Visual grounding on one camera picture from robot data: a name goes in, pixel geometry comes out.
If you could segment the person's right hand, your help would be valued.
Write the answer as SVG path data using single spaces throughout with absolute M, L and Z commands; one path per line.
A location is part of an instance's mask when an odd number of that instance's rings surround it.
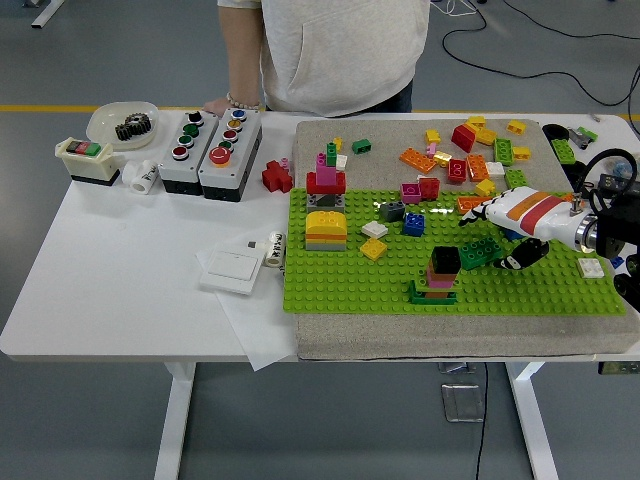
M 233 104 L 226 97 L 219 97 L 215 100 L 206 102 L 202 106 L 202 110 L 218 117 L 222 117 L 224 113 L 233 107 Z

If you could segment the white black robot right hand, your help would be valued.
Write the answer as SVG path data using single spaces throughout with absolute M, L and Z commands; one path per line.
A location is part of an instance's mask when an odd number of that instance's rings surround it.
M 575 208 L 570 202 L 528 186 L 507 190 L 485 201 L 463 215 L 464 226 L 478 220 L 523 235 L 525 239 L 494 266 L 507 270 L 523 270 L 549 252 L 549 242 L 558 240 L 574 251 L 589 253 L 584 235 L 594 217 Z

